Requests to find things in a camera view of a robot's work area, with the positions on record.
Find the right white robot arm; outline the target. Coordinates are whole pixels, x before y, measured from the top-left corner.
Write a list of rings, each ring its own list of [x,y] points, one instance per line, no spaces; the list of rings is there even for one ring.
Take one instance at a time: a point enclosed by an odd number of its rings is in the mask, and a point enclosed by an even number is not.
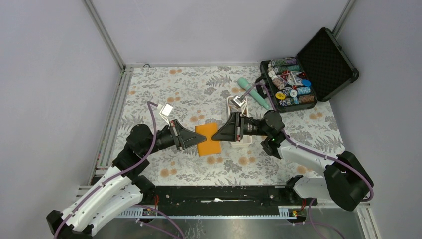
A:
[[[284,130],[281,115],[268,110],[262,119],[231,112],[227,122],[212,136],[213,141],[238,142],[245,135],[265,136],[261,146],[267,155],[295,162],[319,175],[300,176],[285,192],[288,203],[298,205],[305,198],[330,200],[346,211],[374,197],[374,183],[357,157],[344,151],[331,156],[293,140]]]

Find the orange leather card holder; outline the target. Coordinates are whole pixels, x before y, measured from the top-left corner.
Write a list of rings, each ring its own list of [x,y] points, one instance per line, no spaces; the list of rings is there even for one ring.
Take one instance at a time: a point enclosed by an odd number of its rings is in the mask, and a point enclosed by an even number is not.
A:
[[[216,123],[208,123],[195,127],[195,132],[206,138],[204,142],[197,145],[198,155],[200,157],[221,153],[220,142],[212,140],[212,136],[217,133],[217,131],[218,125]]]

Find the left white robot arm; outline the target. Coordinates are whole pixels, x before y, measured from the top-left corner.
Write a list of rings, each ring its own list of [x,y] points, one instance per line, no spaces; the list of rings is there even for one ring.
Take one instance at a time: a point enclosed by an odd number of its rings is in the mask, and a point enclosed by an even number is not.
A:
[[[47,215],[54,238],[91,239],[129,207],[150,204],[155,185],[141,175],[149,165],[147,157],[172,146],[183,150],[205,141],[205,136],[182,127],[177,120],[155,133],[145,124],[134,126],[123,150],[94,186],[68,208]]]

